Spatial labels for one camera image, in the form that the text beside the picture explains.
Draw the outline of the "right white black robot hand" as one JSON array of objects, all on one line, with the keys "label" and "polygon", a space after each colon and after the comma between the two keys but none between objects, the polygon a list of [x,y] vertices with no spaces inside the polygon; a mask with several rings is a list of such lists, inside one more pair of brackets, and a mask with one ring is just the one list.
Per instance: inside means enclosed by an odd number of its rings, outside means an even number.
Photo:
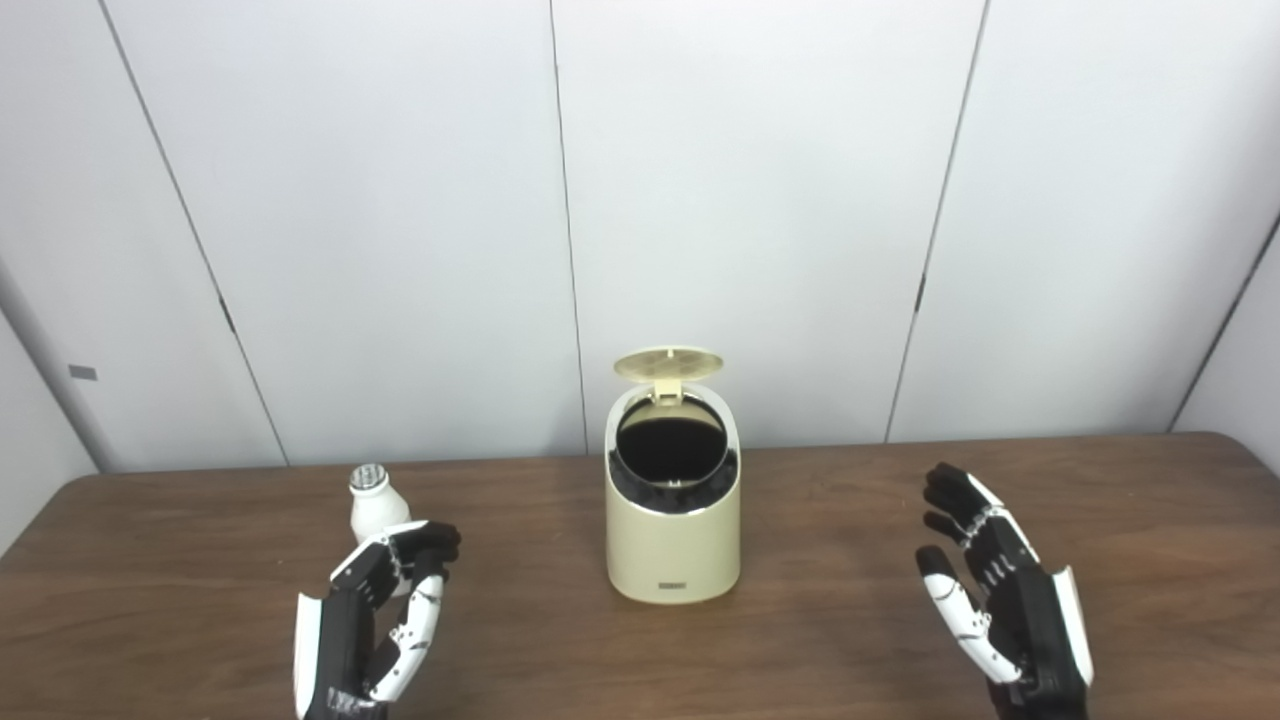
[{"label": "right white black robot hand", "polygon": [[1094,664],[1073,570],[1048,571],[1004,501],[969,471],[925,475],[925,527],[961,551],[978,593],[946,552],[916,550],[927,594],[986,678],[1000,719],[1088,719]]}]

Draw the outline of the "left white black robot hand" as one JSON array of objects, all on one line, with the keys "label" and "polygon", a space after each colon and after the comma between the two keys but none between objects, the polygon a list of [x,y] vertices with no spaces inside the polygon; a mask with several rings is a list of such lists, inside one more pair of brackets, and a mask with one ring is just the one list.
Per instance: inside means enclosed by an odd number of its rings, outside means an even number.
[{"label": "left white black robot hand", "polygon": [[387,527],[360,542],[323,598],[300,594],[298,719],[387,719],[434,644],[462,536],[443,521]]}]

